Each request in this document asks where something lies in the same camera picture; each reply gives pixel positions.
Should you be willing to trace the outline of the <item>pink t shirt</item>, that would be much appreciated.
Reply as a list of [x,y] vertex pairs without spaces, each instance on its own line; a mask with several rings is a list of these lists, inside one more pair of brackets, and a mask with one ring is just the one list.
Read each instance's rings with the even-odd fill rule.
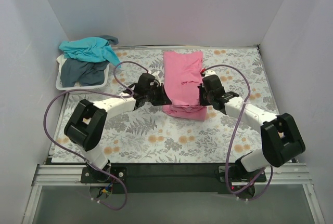
[[162,107],[172,117],[204,121],[207,108],[199,104],[199,84],[202,82],[203,53],[179,54],[166,51],[164,61],[164,88],[170,105]]

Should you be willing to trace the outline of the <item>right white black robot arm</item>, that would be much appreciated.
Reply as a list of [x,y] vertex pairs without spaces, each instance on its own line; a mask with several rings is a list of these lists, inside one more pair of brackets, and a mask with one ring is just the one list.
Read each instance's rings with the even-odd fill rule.
[[236,93],[226,92],[216,74],[204,72],[199,88],[202,106],[213,106],[229,117],[235,117],[261,136],[262,147],[236,160],[226,169],[233,179],[247,181],[254,173],[268,166],[281,167],[305,151],[305,144],[294,118],[284,113],[277,115],[246,104]]

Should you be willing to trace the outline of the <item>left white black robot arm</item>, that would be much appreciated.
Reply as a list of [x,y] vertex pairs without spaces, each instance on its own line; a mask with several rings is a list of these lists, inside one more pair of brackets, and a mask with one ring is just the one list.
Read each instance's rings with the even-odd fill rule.
[[77,145],[93,176],[99,182],[106,182],[111,175],[110,163],[99,142],[108,119],[122,113],[132,112],[151,103],[153,106],[170,105],[164,84],[155,74],[143,73],[137,83],[130,85],[120,94],[90,102],[81,100],[68,120],[64,134]]

